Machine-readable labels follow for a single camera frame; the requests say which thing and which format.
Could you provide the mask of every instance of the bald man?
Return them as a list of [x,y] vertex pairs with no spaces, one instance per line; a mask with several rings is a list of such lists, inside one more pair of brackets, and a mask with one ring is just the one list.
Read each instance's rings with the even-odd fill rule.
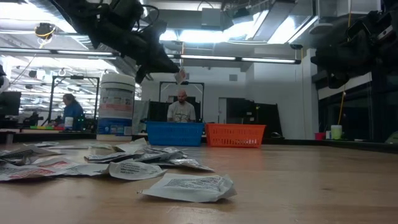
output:
[[194,122],[196,121],[195,109],[187,101],[187,92],[178,91],[178,101],[169,106],[167,121],[171,122]]

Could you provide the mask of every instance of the computer monitor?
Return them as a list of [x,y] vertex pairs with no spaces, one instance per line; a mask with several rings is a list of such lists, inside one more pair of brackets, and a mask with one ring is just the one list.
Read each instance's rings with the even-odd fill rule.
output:
[[0,115],[19,115],[21,93],[16,91],[0,93]]

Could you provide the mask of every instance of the blue basket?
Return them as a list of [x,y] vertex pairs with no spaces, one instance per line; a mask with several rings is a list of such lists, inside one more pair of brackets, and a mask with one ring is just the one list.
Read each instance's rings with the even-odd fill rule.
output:
[[158,146],[200,146],[203,123],[147,121],[148,140]]

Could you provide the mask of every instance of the orange basket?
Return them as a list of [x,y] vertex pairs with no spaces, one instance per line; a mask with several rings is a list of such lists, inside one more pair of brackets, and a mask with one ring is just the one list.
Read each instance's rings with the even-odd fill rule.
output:
[[256,124],[206,124],[207,145],[260,147],[265,128]]

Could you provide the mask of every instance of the workbench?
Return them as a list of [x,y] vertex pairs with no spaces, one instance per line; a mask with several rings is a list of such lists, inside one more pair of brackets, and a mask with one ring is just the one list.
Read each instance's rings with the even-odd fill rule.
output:
[[[94,140],[59,141],[60,145]],[[19,148],[2,145],[2,150]],[[107,149],[63,149],[84,162]],[[137,194],[161,177],[55,177],[0,183],[0,220],[12,224],[396,223],[398,155],[329,146],[191,147],[190,158],[228,174],[237,195],[190,203]],[[186,169],[170,173],[212,175]]]

